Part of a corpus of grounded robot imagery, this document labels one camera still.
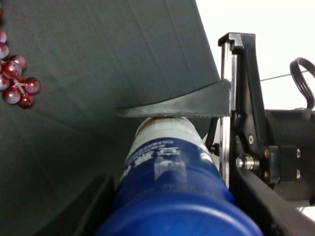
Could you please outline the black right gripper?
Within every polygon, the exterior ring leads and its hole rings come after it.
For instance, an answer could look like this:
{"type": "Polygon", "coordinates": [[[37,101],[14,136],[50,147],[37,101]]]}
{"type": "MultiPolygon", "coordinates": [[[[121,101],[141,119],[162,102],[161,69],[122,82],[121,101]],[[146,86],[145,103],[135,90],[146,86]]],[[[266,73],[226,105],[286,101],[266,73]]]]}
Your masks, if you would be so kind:
{"type": "Polygon", "coordinates": [[[306,106],[268,110],[263,103],[254,34],[229,32],[218,41],[221,76],[231,83],[227,143],[211,145],[236,206],[266,236],[312,236],[315,223],[296,206],[315,204],[315,96],[297,58],[289,65],[306,106]]]}

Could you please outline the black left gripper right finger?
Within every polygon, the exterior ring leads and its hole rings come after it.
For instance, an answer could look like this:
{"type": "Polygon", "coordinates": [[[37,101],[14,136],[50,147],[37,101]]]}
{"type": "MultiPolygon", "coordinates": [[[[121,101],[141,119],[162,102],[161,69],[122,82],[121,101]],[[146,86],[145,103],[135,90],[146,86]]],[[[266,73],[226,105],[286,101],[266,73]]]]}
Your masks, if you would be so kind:
{"type": "Polygon", "coordinates": [[[137,107],[118,108],[116,117],[229,117],[231,116],[230,97],[231,83],[223,79],[168,100],[137,107]]]}

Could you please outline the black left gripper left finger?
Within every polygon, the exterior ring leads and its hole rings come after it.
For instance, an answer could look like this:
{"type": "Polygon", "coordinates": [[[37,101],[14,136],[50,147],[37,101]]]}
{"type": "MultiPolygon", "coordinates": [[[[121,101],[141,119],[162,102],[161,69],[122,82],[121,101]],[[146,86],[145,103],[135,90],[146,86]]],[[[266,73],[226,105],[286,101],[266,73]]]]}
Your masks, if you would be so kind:
{"type": "Polygon", "coordinates": [[[112,211],[113,177],[100,174],[38,236],[93,236],[112,211]]]}

